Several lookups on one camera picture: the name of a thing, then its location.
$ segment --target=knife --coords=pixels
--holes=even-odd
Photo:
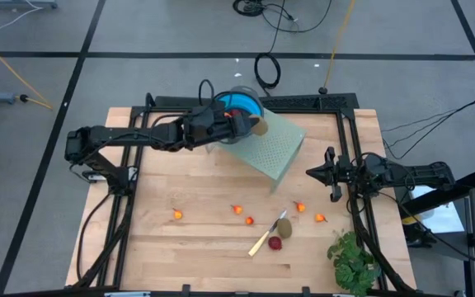
[[[278,221],[280,219],[283,219],[286,214],[287,214],[287,210],[284,210],[281,212],[280,217],[272,224],[272,226],[267,230],[267,232],[265,232],[265,234],[261,236],[260,240],[258,240],[257,243],[254,244],[251,250],[248,251],[248,256],[253,257],[254,255],[256,255],[257,251],[260,250],[261,245],[263,245],[263,243],[267,239],[267,236],[269,236],[269,233],[273,232],[276,229],[276,227],[278,227]]]

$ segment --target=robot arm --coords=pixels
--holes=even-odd
[[[324,155],[326,162],[306,171],[325,186],[332,186],[332,202],[342,197],[338,182],[344,182],[353,188],[354,193],[368,197],[377,196],[385,187],[424,185],[447,191],[455,183],[452,171],[443,162],[403,166],[376,153],[363,153],[357,160],[359,165],[354,166],[346,156],[339,156],[336,163],[334,157],[335,150],[329,147]]]
[[[126,194],[129,168],[117,167],[102,156],[98,151],[105,146],[149,146],[172,153],[192,150],[222,139],[246,137],[259,121],[246,112],[229,115],[224,111],[224,103],[216,102],[194,107],[174,121],[152,128],[83,127],[68,133],[65,159],[72,165],[88,165],[106,178],[113,193]]]

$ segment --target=wooden table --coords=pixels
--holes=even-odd
[[[130,108],[111,108],[106,126],[127,126],[129,113]],[[362,152],[384,156],[376,112],[356,110],[355,114]],[[150,124],[159,115],[152,114]],[[309,286],[313,293],[343,291],[336,285],[334,267],[326,254],[335,241],[334,231],[352,230],[346,211],[347,195],[331,203],[330,187],[305,175],[306,169],[323,163],[327,146],[341,151],[336,117],[283,116],[305,128],[307,135],[272,195],[268,177],[222,149],[211,154],[204,148],[179,153],[144,149],[122,290],[181,290],[183,284],[190,284],[194,291],[300,292],[302,286]],[[345,127],[350,156],[354,156],[347,121]],[[109,147],[101,152],[120,164],[122,148]],[[393,191],[385,192],[393,196]],[[104,182],[90,186],[82,221],[105,194]],[[293,201],[302,201],[307,210],[298,213]],[[111,202],[112,198],[87,227],[82,271],[103,248]],[[234,214],[230,205],[242,205],[243,213]],[[384,256],[407,284],[416,287],[397,206],[386,197],[373,198],[373,206]],[[182,210],[182,219],[173,219],[173,208]],[[284,208],[293,225],[293,236],[283,241],[281,251],[271,251],[264,245],[249,257],[248,250]],[[316,223],[316,213],[325,214],[328,223]],[[252,226],[245,225],[247,216],[254,218]],[[67,284],[77,280],[75,255],[76,246]],[[106,283],[111,283],[115,260],[114,252]]]

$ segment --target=leaf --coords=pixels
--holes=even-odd
[[[375,278],[379,277],[380,276],[380,266],[378,264],[374,264],[374,268],[372,270],[373,272],[373,275],[375,276]]]
[[[354,272],[359,272],[359,271],[366,270],[365,265],[364,265],[364,263],[362,262],[362,260],[360,258],[356,258],[355,260],[351,260],[350,267],[351,267],[351,270],[353,270]]]
[[[333,266],[337,267],[339,265],[349,265],[350,261],[346,258],[346,255],[340,254],[336,257],[335,261],[333,261]]]
[[[367,294],[366,290],[366,288],[363,288],[360,285],[356,285],[350,289],[350,293],[352,293],[356,297],[365,297]]]
[[[339,265],[335,270],[336,283],[341,285],[353,281],[353,271],[346,264]]]
[[[355,259],[360,255],[360,251],[360,247],[357,247],[356,245],[350,245],[346,246],[342,253],[345,254],[349,259]]]
[[[331,260],[333,258],[333,254],[338,252],[339,247],[336,245],[332,245],[327,249],[327,259]]]
[[[344,241],[349,244],[356,245],[356,234],[355,232],[351,231],[344,234]]]
[[[366,251],[362,251],[362,255],[364,256],[364,262],[366,264],[373,264],[375,263],[375,258],[373,257],[372,254]]]
[[[375,281],[375,274],[373,271],[362,271],[359,274],[359,284],[363,287],[370,287]]]

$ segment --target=black cable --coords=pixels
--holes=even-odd
[[[408,127],[408,126],[411,126],[411,125],[414,125],[414,124],[417,124],[417,123],[421,123],[421,122],[424,122],[424,121],[427,121],[427,120],[431,120],[431,119],[435,118],[436,116],[445,116],[446,114],[448,114],[452,111],[456,111],[456,110],[457,110],[457,108],[455,108],[453,110],[450,110],[450,111],[441,112],[437,115],[433,115],[431,117],[428,117],[428,118],[425,118],[425,119],[422,119],[422,120],[413,121],[412,123],[408,123],[408,124],[404,124],[404,125],[398,125],[397,127],[393,127],[391,129],[380,130],[380,132],[390,132],[390,131],[394,131],[394,130],[397,130],[397,129],[400,129],[400,128]]]
[[[428,125],[425,125],[425,126],[421,127],[421,128],[418,129],[418,130],[415,130],[413,133],[409,134],[408,136],[403,137],[403,138],[398,139],[398,140],[395,140],[395,142],[392,143],[392,144],[390,144],[388,147],[389,147],[389,148],[392,148],[392,147],[395,146],[396,144],[398,144],[398,143],[400,143],[400,142],[402,142],[402,141],[404,141],[404,140],[410,139],[411,137],[413,137],[413,136],[414,136],[415,134],[417,134],[418,132],[421,132],[422,130],[424,130],[424,129],[430,127],[430,126],[439,123],[440,121],[442,121],[442,120],[443,120],[445,117],[447,117],[447,116],[448,116],[448,115],[443,115],[443,116],[441,116],[439,119],[435,120],[434,122],[429,123]]]
[[[390,195],[386,194],[386,193],[382,193],[382,192],[379,192],[379,194],[381,195],[384,195],[386,197],[388,197],[389,199],[393,200],[393,202],[395,202],[400,208],[402,211],[404,211],[407,215],[409,215],[410,217],[412,217],[427,233],[429,233],[431,236],[433,236],[435,239],[441,241],[444,245],[446,245],[447,247],[451,248],[452,250],[454,250],[456,253],[458,253],[459,255],[463,256],[463,257],[466,257],[467,259],[469,259],[470,261],[474,261],[475,262],[475,257],[472,257],[464,252],[461,252],[459,251],[458,248],[454,247],[452,244],[446,242],[445,240],[443,240],[441,237],[435,235],[435,233],[433,233],[429,228],[427,228],[419,219],[417,219],[415,217],[415,215],[412,215],[412,213],[410,211],[407,210],[406,207],[404,207],[402,204],[400,204],[395,198],[391,197]]]
[[[327,14],[329,13],[329,8],[331,8],[331,3],[332,3],[332,0],[329,0],[329,4],[327,4],[326,12],[323,14],[322,19],[315,26],[312,26],[312,27],[310,27],[308,29],[305,29],[305,30],[297,30],[297,31],[287,30],[287,29],[278,29],[278,30],[282,31],[282,32],[287,32],[287,33],[305,33],[305,32],[309,32],[309,31],[312,31],[312,30],[318,28],[323,23],[323,21],[326,19]],[[278,5],[276,5],[276,4],[266,4],[265,5],[265,7],[268,7],[268,6],[278,6]],[[287,13],[289,20],[292,21],[292,22],[295,22],[294,18],[287,11],[285,11],[285,12]],[[276,29],[276,27],[274,25],[272,25],[272,23],[270,23],[270,21],[266,18],[265,11],[261,12],[261,15],[263,16],[263,18],[265,19],[267,24],[269,24],[271,27]]]
[[[281,11],[280,11],[280,17],[278,18],[278,26],[276,27],[276,33],[274,35],[274,40],[272,41],[272,45],[270,46],[270,49],[268,52],[266,53],[260,53],[256,56],[256,58],[254,59],[254,74],[256,75],[256,80],[257,80],[257,83],[260,85],[261,89],[263,89],[263,92],[265,92],[265,94],[270,97],[270,93],[266,90],[266,89],[273,89],[275,88],[278,83],[280,83],[280,78],[281,78],[281,67],[280,67],[280,64],[278,63],[278,61],[276,60],[276,58],[274,56],[272,56],[272,54],[270,54],[272,52],[272,50],[274,49],[274,45],[276,44],[276,39],[278,38],[278,29],[280,28],[280,23],[281,23],[281,17],[283,15],[283,10],[284,10],[284,6],[285,6],[285,0],[283,0],[283,2],[281,3]],[[260,59],[263,58],[263,57],[267,57],[270,59],[270,61],[272,61],[272,63],[274,64],[274,66],[276,67],[276,80],[273,82],[273,83],[268,83],[268,82],[265,82],[258,70],[257,70],[257,65],[258,63],[260,62]]]
[[[469,107],[469,106],[472,106],[475,104],[475,101],[472,101],[464,106],[461,106],[459,107],[457,110],[453,111],[452,113],[450,113],[449,115],[445,115],[443,118],[441,119],[438,119],[436,120],[434,123],[437,123],[437,125],[435,125],[434,127],[432,127],[428,132],[426,132],[424,135],[422,135],[401,157],[397,157],[395,155],[395,153],[391,150],[391,146],[388,144],[388,142],[386,141],[386,139],[383,138],[383,142],[384,142],[384,146],[385,148],[392,154],[392,156],[397,159],[397,160],[400,160],[402,158],[404,158],[408,153],[411,152],[411,150],[413,148],[415,148],[426,136],[428,136],[428,134],[430,134],[433,130],[435,130],[437,127],[439,127],[441,124],[443,124],[447,119],[449,119],[451,116],[455,115],[456,113],[464,110],[465,108]]]
[[[274,49],[274,45],[276,44],[276,38],[278,38],[278,32],[280,31],[280,23],[281,23],[281,17],[283,15],[283,10],[285,6],[285,0],[281,3],[281,11],[280,11],[280,17],[278,17],[278,26],[276,26],[276,33],[274,34],[274,40],[272,41],[272,45],[270,46],[269,51],[267,54],[270,54],[272,50]]]
[[[75,172],[73,170],[73,167],[76,165],[76,163],[72,164],[71,166],[69,166],[69,171],[74,174],[75,176],[77,176],[79,179],[83,180],[84,182],[89,182],[85,177],[83,177],[82,175],[80,175],[78,172]]]
[[[107,198],[111,195],[111,192],[107,192],[107,195],[98,202],[98,204],[91,210],[89,215],[87,216],[86,220],[83,222],[82,230],[80,231],[80,239],[78,240],[78,250],[76,255],[76,276],[79,281],[82,280],[82,274],[80,273],[80,261],[82,259],[82,246],[83,246],[83,235],[86,232],[87,224],[91,220],[91,217],[95,214],[95,212],[106,202]]]
[[[203,79],[201,81],[201,84],[199,85],[199,91],[198,91],[199,96],[197,97],[199,99],[199,105],[200,106],[203,106],[203,101],[201,100],[201,92],[203,91],[203,85],[205,83],[208,83],[208,85],[210,87],[210,98],[214,98],[214,85],[212,84],[212,82],[210,80],[208,80],[206,78]]]
[[[352,198],[350,197],[350,198],[348,198],[347,201],[346,201],[346,210],[347,210],[347,212],[348,212],[350,215],[353,214],[353,213],[351,212],[350,207],[349,207],[351,200],[352,200]],[[361,208],[361,209],[359,210],[359,212],[356,213],[355,215],[356,215],[356,216],[359,216],[360,214],[362,214],[362,212],[363,212],[365,209],[366,209],[366,204],[364,203],[364,204],[362,205],[362,208]]]
[[[244,2],[243,0],[235,0],[234,3],[232,4],[232,8],[234,9],[235,12],[239,13],[240,15],[242,16],[245,16],[245,17],[257,17],[259,15],[261,15],[261,13],[263,12],[263,5],[261,4],[261,0],[251,0],[251,1],[248,1],[246,2],[246,6],[245,8],[247,8],[247,5],[250,5],[251,2],[254,2],[257,4],[257,6],[252,6],[253,8],[255,8],[254,10],[251,10],[251,11],[246,11],[245,9],[243,10],[240,10],[239,9],[239,3],[240,2]]]
[[[278,8],[280,8],[281,11],[282,11],[282,12],[285,12],[285,14],[286,14],[286,16],[283,16],[285,20],[287,20],[287,21],[294,21],[293,16],[291,16],[291,15],[289,14],[289,12],[287,12],[287,10],[286,10],[285,8],[283,8],[282,6],[280,6],[280,5],[278,5],[278,4],[274,4],[274,3],[266,4],[266,5],[263,6],[263,10],[264,10],[264,11],[265,11],[265,10],[270,10],[270,11],[279,13],[279,12],[277,12],[275,9],[269,8],[269,6],[273,6],[273,7],[278,7]]]

